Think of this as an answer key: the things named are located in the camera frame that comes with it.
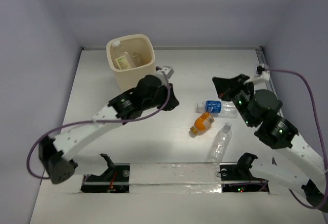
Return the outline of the clear bottle blue label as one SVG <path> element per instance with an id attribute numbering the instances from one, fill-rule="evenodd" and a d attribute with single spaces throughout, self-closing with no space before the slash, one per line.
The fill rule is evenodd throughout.
<path id="1" fill-rule="evenodd" d="M 207 100 L 196 104 L 197 113 L 208 112 L 215 117 L 236 118 L 238 111 L 235 105 L 229 101 Z"/>

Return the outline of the clear bottle red cap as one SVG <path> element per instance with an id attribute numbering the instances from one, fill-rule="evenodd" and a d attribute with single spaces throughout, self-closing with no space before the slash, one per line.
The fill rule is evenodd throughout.
<path id="1" fill-rule="evenodd" d="M 132 57 L 133 57 L 133 60 L 137 63 L 142 63 L 143 62 L 142 54 L 139 53 L 139 52 L 134 52 Z"/>

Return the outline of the crushed clear bottle white cap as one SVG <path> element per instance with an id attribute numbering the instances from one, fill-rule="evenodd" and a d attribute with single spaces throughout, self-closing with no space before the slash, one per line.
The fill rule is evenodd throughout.
<path id="1" fill-rule="evenodd" d="M 226 123 L 216 134 L 206 162 L 221 163 L 232 137 L 232 124 Z"/>

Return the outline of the large bottle yellow label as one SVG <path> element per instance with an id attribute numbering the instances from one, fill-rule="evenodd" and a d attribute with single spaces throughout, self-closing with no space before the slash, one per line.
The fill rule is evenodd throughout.
<path id="1" fill-rule="evenodd" d="M 121 41 L 115 41 L 112 47 L 114 66 L 118 70 L 128 70 L 136 67 L 131 55 L 126 51 Z"/>

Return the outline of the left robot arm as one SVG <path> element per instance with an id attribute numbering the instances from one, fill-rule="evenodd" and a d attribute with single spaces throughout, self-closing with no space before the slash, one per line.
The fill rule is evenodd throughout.
<path id="1" fill-rule="evenodd" d="M 144 111 L 171 111 L 179 105 L 173 85 L 163 76 L 146 75 L 136 87 L 110 100 L 90 120 L 68 124 L 67 130 L 42 138 L 38 156 L 54 185 L 68 180 L 78 166 L 74 160 L 84 147 L 107 132 L 127 123 L 141 121 Z"/>

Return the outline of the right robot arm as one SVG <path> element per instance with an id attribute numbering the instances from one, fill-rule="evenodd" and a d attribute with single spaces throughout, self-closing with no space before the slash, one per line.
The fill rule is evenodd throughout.
<path id="1" fill-rule="evenodd" d="M 307 144 L 292 123 L 278 115 L 282 101 L 272 91 L 254 89 L 255 85 L 269 79 L 270 74 L 266 72 L 256 77 L 244 74 L 233 78 L 213 77 L 212 81 L 218 97 L 232 101 L 245 124 L 257 129 L 254 135 L 296 165 L 301 173 L 289 173 L 277 165 L 262 163 L 254 154 L 244 153 L 234 164 L 234 170 L 222 175 L 237 174 L 244 180 L 274 182 L 304 197 L 309 209 L 326 213 L 327 159 Z"/>

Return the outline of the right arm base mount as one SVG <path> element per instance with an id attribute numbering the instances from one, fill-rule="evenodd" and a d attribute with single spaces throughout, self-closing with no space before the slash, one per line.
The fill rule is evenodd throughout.
<path id="1" fill-rule="evenodd" d="M 216 176 L 221 179 L 222 193 L 270 192 L 266 179 L 256 178 L 250 173 L 252 163 L 258 157 L 244 153 L 237 162 L 222 162 Z"/>

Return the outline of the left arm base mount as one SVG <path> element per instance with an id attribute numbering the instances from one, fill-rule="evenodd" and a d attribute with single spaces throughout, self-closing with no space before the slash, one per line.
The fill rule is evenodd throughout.
<path id="1" fill-rule="evenodd" d="M 115 164 L 102 153 L 107 168 L 101 175 L 84 175 L 80 190 L 83 193 L 129 193 L 130 164 Z"/>

